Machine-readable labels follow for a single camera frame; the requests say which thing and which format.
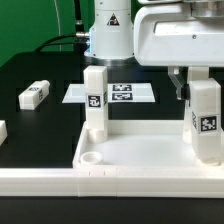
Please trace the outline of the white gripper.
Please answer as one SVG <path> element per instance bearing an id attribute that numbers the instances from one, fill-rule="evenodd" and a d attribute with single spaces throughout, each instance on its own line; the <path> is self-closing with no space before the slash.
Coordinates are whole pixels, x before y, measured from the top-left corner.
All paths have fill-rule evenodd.
<path id="1" fill-rule="evenodd" d="M 134 55 L 144 66 L 169 66 L 177 99 L 189 100 L 180 67 L 224 67 L 224 2 L 145 3 L 134 20 Z"/>

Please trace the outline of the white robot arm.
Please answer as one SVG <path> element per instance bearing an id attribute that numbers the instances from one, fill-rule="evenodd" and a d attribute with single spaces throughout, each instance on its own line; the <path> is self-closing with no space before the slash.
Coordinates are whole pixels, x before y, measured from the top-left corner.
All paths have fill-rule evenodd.
<path id="1" fill-rule="evenodd" d="M 112 63 L 135 58 L 166 66 L 176 87 L 180 67 L 224 67 L 224 0 L 94 0 L 85 55 Z"/>

